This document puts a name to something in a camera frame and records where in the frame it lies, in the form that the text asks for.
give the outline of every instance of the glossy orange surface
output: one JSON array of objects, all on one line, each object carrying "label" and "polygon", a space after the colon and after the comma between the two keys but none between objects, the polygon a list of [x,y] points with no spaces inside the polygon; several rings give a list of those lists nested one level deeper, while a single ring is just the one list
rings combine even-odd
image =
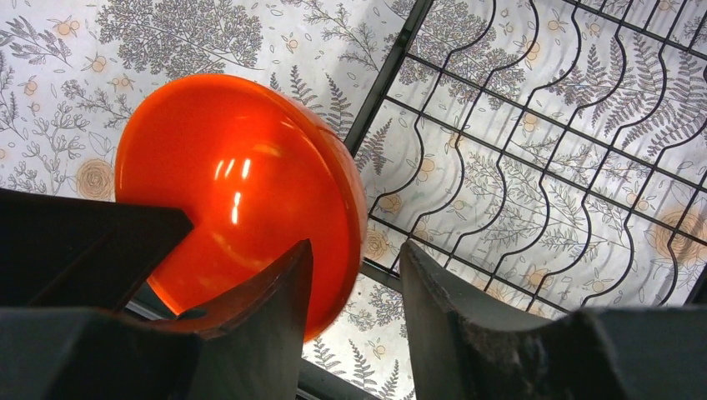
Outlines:
[{"label": "glossy orange surface", "polygon": [[177,314],[304,238],[314,252],[307,340],[353,288],[366,220],[354,161],[316,115],[256,83],[197,75],[147,97],[118,146],[116,199],[182,208],[193,221],[148,279]]}]

